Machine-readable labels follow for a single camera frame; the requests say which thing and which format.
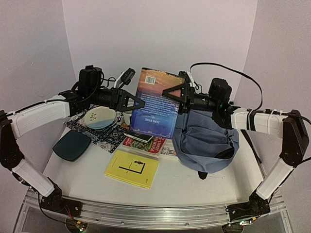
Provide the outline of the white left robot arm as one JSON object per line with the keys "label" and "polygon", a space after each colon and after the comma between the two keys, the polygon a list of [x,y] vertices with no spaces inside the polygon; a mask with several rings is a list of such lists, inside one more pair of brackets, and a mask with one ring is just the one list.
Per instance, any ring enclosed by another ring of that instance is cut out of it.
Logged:
{"label": "white left robot arm", "polygon": [[79,216],[82,203],[63,197],[61,188],[33,164],[30,152],[42,152],[44,143],[22,137],[55,121],[73,117],[91,105],[117,112],[144,107],[143,100],[123,88],[134,75],[135,70],[128,68],[114,81],[113,87],[108,88],[103,86],[110,81],[103,70],[89,65],[80,70],[78,81],[71,89],[19,110],[1,110],[0,164],[39,195],[38,205],[42,210]]}

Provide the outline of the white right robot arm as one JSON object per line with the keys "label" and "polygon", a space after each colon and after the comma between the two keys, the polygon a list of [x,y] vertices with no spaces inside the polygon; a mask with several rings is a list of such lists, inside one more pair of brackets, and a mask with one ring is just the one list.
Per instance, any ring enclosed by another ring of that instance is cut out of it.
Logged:
{"label": "white right robot arm", "polygon": [[269,171],[248,201],[227,207],[231,221],[259,217],[270,212],[274,192],[293,170],[306,162],[308,122],[298,110],[250,110],[234,106],[231,87],[212,80],[207,94],[198,94],[189,83],[165,89],[163,96],[179,103],[173,145],[179,160],[201,178],[226,168],[243,135],[266,159]]}

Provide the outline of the blue grey backpack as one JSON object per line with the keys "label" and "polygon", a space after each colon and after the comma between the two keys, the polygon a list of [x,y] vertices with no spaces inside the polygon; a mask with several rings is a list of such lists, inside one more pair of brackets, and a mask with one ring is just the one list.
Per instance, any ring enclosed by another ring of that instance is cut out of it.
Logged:
{"label": "blue grey backpack", "polygon": [[212,112],[198,110],[177,116],[172,141],[180,162],[202,180],[229,166],[240,147],[237,130],[221,128]]}

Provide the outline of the dark blue book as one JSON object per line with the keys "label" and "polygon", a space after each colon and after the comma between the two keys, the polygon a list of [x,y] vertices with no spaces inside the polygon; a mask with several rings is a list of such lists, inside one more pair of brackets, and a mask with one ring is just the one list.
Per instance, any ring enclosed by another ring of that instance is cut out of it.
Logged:
{"label": "dark blue book", "polygon": [[173,138],[179,103],[162,95],[163,90],[183,84],[185,79],[165,71],[143,67],[136,97],[145,102],[131,115],[130,130],[166,139]]}

